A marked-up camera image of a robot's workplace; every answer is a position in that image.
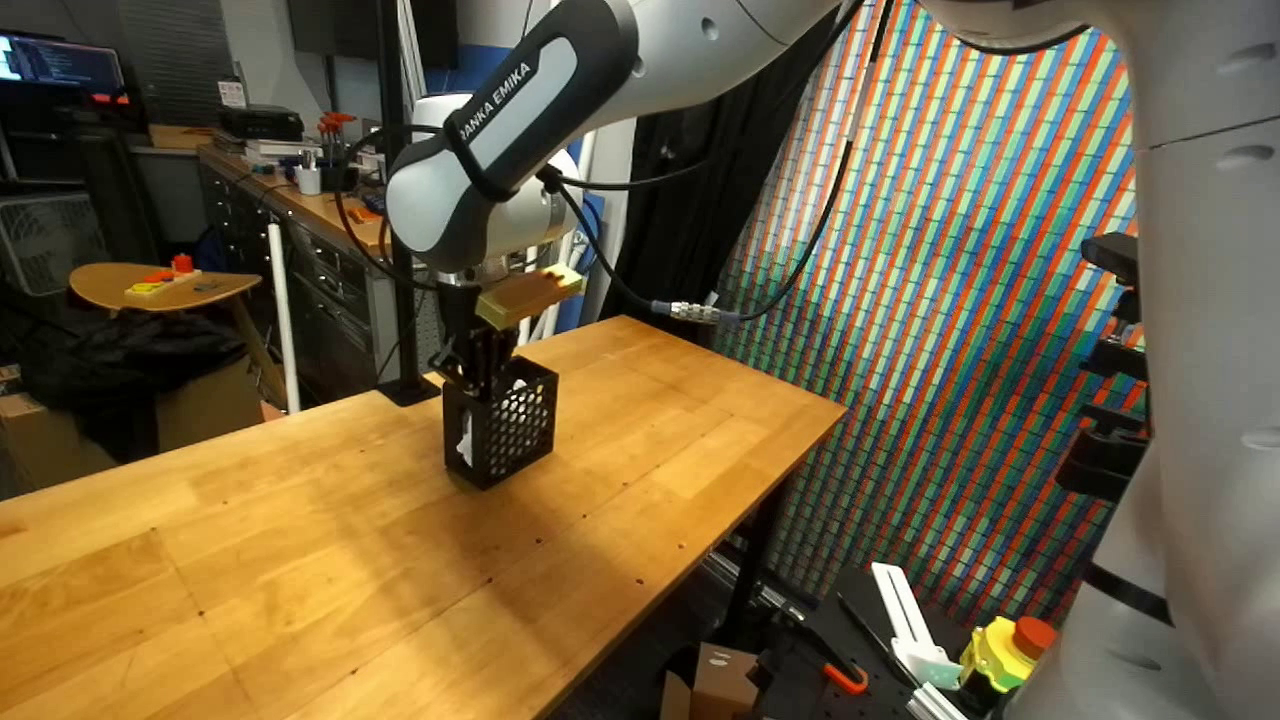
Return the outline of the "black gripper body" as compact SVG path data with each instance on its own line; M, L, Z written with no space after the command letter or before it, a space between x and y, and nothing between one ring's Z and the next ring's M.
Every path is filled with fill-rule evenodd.
M464 379L474 388L493 388L506 372L508 356L518 352L512 328L493 328L478 316L479 292L478 289L438 289L438 311L440 311L440 352L431 356L431 369L449 379Z

